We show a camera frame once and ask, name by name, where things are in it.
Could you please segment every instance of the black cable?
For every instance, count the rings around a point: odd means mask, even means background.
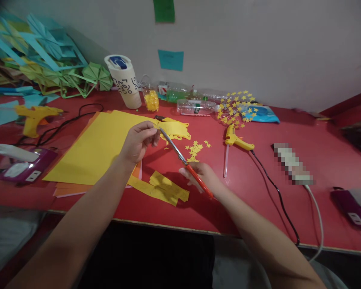
[[[88,112],[88,113],[86,113],[86,114],[81,114],[81,110],[82,110],[84,107],[90,106],[90,105],[99,105],[99,106],[101,106],[101,110],[98,110],[98,111],[95,111],[95,112]],[[85,105],[83,105],[83,106],[81,106],[81,107],[79,108],[79,114],[78,114],[78,116],[76,116],[76,117],[74,117],[74,118],[71,118],[71,119],[69,119],[69,120],[66,120],[65,122],[63,122],[63,123],[62,123],[60,126],[58,126],[58,127],[51,128],[51,129],[49,129],[49,130],[46,130],[46,131],[40,136],[40,138],[39,138],[39,140],[37,141],[36,144],[34,144],[34,143],[22,142],[22,141],[24,141],[25,139],[28,138],[27,136],[22,136],[16,143],[14,143],[14,144],[12,144],[12,145],[14,145],[14,146],[16,146],[16,147],[18,147],[18,146],[36,146],[36,147],[39,147],[39,146],[41,146],[41,145],[45,145],[45,144],[46,144],[47,142],[49,142],[65,125],[69,124],[69,123],[72,122],[72,121],[78,120],[79,118],[82,118],[83,116],[86,116],[86,115],[89,115],[89,114],[95,114],[95,113],[97,113],[97,112],[102,112],[103,110],[104,110],[104,106],[103,106],[102,104],[98,104],[98,103],[85,104]],[[51,134],[45,141],[42,141],[43,138],[45,137],[45,135],[46,135],[48,132],[52,131],[52,130],[55,130],[55,131],[53,132],[53,134]]]
[[[86,107],[86,106],[90,106],[90,105],[99,105],[101,106],[101,110],[98,110],[98,111],[95,111],[95,112],[88,112],[86,114],[81,114],[81,110]],[[17,143],[13,144],[14,146],[23,146],[23,145],[29,145],[29,146],[36,146],[36,147],[39,147],[39,146],[42,146],[42,145],[45,145],[47,142],[49,142],[65,125],[71,123],[72,121],[75,121],[75,120],[78,120],[79,118],[82,118],[83,116],[86,116],[86,115],[89,115],[89,114],[94,114],[96,112],[102,112],[104,110],[104,107],[103,105],[101,104],[98,104],[98,103],[95,103],[95,104],[85,104],[83,106],[81,106],[79,108],[79,114],[78,116],[74,117],[74,118],[71,118],[69,120],[66,120],[65,122],[63,122],[60,126],[58,127],[55,127],[55,128],[51,128],[49,130],[46,130],[39,138],[39,140],[37,141],[36,144],[33,144],[33,143],[27,143],[27,142],[22,142],[23,140],[27,139],[28,137],[26,136],[22,136],[18,141]],[[45,141],[43,141],[43,138],[46,136],[46,134],[50,131],[53,131],[55,130]]]
[[[289,221],[289,223],[290,223],[290,226],[292,227],[292,229],[293,229],[293,231],[294,231],[294,234],[296,235],[296,238],[297,238],[296,246],[298,246],[298,245],[300,244],[300,237],[298,236],[297,230],[296,230],[296,228],[294,227],[292,221],[291,221],[290,218],[289,218],[288,213],[287,213],[286,210],[285,210],[285,205],[284,205],[284,201],[283,201],[283,199],[282,199],[282,195],[281,195],[280,190],[279,190],[278,187],[273,183],[273,181],[272,181],[272,179],[269,177],[269,175],[268,175],[268,173],[267,173],[264,165],[263,165],[263,164],[261,163],[261,161],[257,158],[257,156],[256,156],[256,154],[254,153],[253,150],[251,150],[251,153],[252,153],[253,156],[256,158],[256,160],[260,163],[260,165],[261,165],[261,167],[264,169],[264,172],[265,172],[266,176],[268,177],[269,181],[272,183],[272,185],[273,185],[273,186],[275,187],[275,189],[277,190],[278,195],[279,195],[279,197],[280,197],[280,203],[281,203],[281,206],[282,206],[282,210],[284,211],[285,216],[286,216],[286,218],[288,219],[288,221]]]

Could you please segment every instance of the red table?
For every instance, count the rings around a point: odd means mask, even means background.
[[[0,98],[0,102],[13,99],[21,98]],[[155,115],[148,113],[144,106],[138,112],[127,109],[117,92],[96,92],[87,99],[57,99],[51,102],[50,106],[69,113],[57,118],[41,131],[58,126],[63,121],[76,116],[79,107],[89,103],[101,103],[105,110],[123,110],[149,117]],[[83,112],[96,109],[97,106],[89,106]],[[280,124],[251,122],[236,133],[238,136],[243,136],[244,141],[255,144],[255,153],[283,195],[286,210],[297,228],[301,243],[309,246],[319,244],[317,212],[304,187],[290,184],[281,171],[270,147],[275,142],[287,142],[295,148],[300,161],[316,180],[316,185],[312,185],[311,189],[322,214],[325,247],[361,252],[361,231],[349,224],[330,199],[333,186],[346,189],[361,187],[361,153],[330,123],[317,122],[309,115],[287,109],[273,108],[273,110],[281,120]],[[227,178],[223,179],[224,126],[213,117],[179,116],[174,105],[166,102],[161,102],[158,114],[190,123],[191,140],[175,140],[181,153],[188,157],[185,146],[191,145],[195,140],[199,143],[209,141],[211,148],[204,146],[197,159],[211,165],[217,176],[231,190],[295,242],[294,233],[282,213],[277,192],[266,179],[253,156],[238,147],[231,147]],[[90,116],[85,116],[67,125],[45,147],[58,147],[60,153],[65,152],[89,118]],[[15,143],[22,136],[21,131],[22,128],[14,123],[1,126],[0,143]],[[182,230],[238,235],[234,224],[219,202],[208,201],[195,188],[187,186],[187,181],[178,173],[182,163],[172,150],[164,150],[164,145],[165,143],[160,141],[157,148],[148,150],[143,159],[142,179],[148,182],[151,174],[157,170],[179,186],[189,188],[191,191],[189,201],[186,203],[179,201],[177,207],[173,207],[129,188],[124,192],[114,218]],[[7,164],[8,160],[0,157],[0,168]],[[0,181],[0,206],[66,212],[80,198],[80,196],[71,196],[55,199],[52,196],[54,189],[55,183],[42,181],[41,178],[35,184],[24,187],[16,187],[13,183]]]

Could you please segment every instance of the hand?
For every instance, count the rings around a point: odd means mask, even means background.
[[[188,164],[199,175],[199,177],[210,189],[214,196],[219,195],[221,192],[227,189],[227,187],[218,179],[217,175],[208,164],[195,162],[189,162]],[[198,188],[199,192],[203,193],[203,189],[187,169],[185,169],[184,167],[180,168],[179,172],[181,173],[181,175],[189,179],[189,183],[187,185],[195,185]]]
[[[128,131],[118,158],[135,165],[142,160],[150,144],[152,147],[158,145],[159,138],[160,131],[151,121],[141,122]]]

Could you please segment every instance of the scissors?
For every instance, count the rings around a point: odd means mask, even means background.
[[[198,176],[198,174],[194,171],[194,169],[187,163],[185,157],[181,154],[181,152],[178,150],[178,148],[174,145],[172,140],[168,137],[168,135],[164,132],[162,128],[159,128],[160,132],[164,135],[165,139],[168,141],[168,143],[172,146],[174,151],[177,153],[178,158],[185,164],[186,169],[190,172],[190,174],[193,175],[195,180],[198,182],[198,184],[202,187],[202,189],[205,191],[205,193],[209,196],[210,199],[214,198],[213,193],[209,190],[209,188],[206,186],[206,184],[202,181],[202,179]]]

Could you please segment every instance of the pink device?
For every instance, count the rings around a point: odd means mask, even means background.
[[[57,153],[48,149],[33,148],[29,150],[38,155],[33,162],[17,161],[10,168],[0,174],[0,180],[21,184],[34,183],[37,177],[44,172]]]

